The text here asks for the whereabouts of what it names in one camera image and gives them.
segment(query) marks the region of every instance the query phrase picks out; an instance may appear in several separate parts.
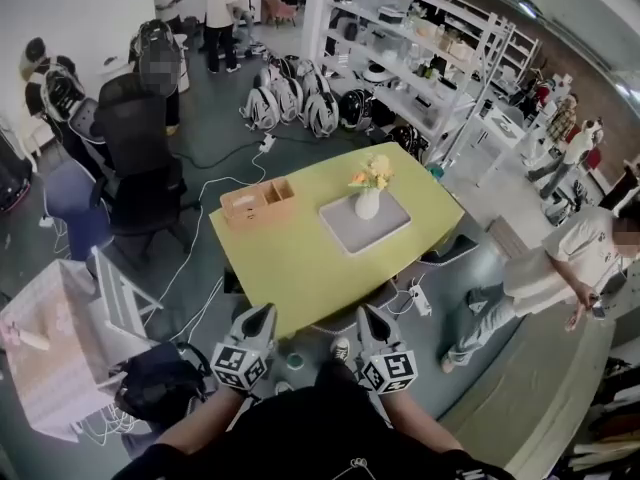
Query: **plaid shirt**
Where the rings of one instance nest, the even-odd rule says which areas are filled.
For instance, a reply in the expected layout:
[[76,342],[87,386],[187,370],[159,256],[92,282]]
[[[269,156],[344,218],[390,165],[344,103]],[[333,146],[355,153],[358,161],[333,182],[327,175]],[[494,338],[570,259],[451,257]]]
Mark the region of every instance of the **plaid shirt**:
[[564,100],[547,126],[547,136],[553,141],[565,140],[576,124],[576,109],[570,107],[569,100]]

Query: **ceiling light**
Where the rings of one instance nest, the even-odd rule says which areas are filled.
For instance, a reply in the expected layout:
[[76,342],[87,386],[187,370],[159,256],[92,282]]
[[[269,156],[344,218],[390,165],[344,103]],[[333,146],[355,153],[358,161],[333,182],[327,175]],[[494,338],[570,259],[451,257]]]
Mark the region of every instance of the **ceiling light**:
[[534,20],[538,17],[538,15],[535,12],[533,12],[533,9],[531,9],[531,7],[529,7],[527,4],[518,2],[518,5],[520,6],[520,9],[522,9],[527,15],[532,17]]
[[630,96],[629,91],[627,90],[627,88],[624,85],[616,84],[616,89],[618,89],[625,96]]

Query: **white vase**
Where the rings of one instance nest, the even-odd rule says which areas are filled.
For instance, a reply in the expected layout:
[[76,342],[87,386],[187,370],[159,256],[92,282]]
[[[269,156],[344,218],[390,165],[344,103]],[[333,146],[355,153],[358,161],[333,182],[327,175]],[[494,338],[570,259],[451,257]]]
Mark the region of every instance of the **white vase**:
[[356,199],[356,215],[362,220],[371,220],[380,209],[380,192],[378,188],[365,188]]

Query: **shoe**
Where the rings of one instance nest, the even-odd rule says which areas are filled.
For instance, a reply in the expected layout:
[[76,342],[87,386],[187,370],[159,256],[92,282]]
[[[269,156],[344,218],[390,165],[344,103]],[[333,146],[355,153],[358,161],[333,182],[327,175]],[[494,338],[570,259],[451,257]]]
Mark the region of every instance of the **shoe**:
[[449,353],[447,352],[440,360],[440,368],[442,368],[444,373],[451,373],[455,367],[456,365],[449,358]]
[[480,313],[487,304],[486,300],[477,300],[480,297],[476,295],[476,291],[477,290],[475,288],[473,290],[469,290],[465,297],[465,302],[474,315]]
[[347,338],[336,338],[331,344],[331,356],[343,363],[347,362],[349,353],[351,352],[351,343]]
[[282,393],[286,393],[287,391],[293,391],[293,387],[288,382],[281,380],[276,383],[276,396],[281,395]]

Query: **brick wall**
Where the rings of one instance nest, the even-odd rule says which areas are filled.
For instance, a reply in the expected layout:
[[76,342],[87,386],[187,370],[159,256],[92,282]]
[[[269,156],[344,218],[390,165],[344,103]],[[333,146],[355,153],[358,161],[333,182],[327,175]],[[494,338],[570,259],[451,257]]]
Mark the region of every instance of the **brick wall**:
[[579,99],[578,119],[602,116],[605,123],[605,143],[600,145],[603,176],[613,184],[622,175],[622,160],[632,160],[640,154],[640,119],[622,96],[607,80],[579,54],[563,43],[542,25],[527,18],[500,0],[465,0],[487,12],[505,16],[518,30],[542,41],[542,48],[533,67],[540,67],[545,59],[545,77],[554,73],[573,76],[572,90]]

